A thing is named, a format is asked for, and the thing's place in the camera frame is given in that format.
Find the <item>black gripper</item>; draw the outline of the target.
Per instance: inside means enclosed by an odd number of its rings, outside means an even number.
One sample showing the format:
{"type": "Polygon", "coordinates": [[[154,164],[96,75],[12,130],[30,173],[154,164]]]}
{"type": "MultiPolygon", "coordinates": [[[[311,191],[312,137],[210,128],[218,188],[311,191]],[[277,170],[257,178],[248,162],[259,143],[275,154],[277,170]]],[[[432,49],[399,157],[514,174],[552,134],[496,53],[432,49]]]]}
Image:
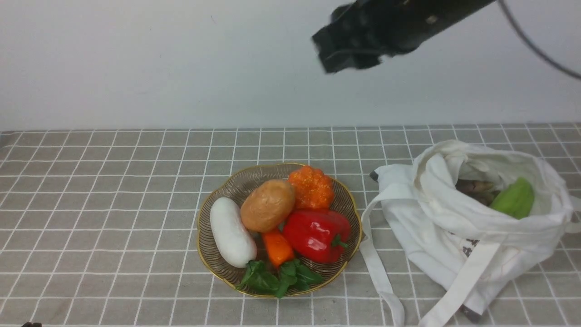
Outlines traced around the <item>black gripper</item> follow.
{"type": "Polygon", "coordinates": [[[384,54],[361,4],[334,9],[328,25],[316,31],[311,41],[326,74],[373,68],[381,63],[384,54]]]}

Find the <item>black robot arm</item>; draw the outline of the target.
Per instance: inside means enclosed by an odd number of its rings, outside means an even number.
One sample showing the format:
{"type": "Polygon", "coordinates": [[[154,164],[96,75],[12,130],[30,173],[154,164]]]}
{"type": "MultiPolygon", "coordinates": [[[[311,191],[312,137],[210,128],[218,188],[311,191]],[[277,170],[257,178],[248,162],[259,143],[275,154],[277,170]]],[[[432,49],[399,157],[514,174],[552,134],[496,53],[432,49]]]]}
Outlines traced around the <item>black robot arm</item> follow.
{"type": "Polygon", "coordinates": [[[356,0],[333,10],[312,42],[326,73],[369,69],[405,55],[489,0],[356,0]]]}

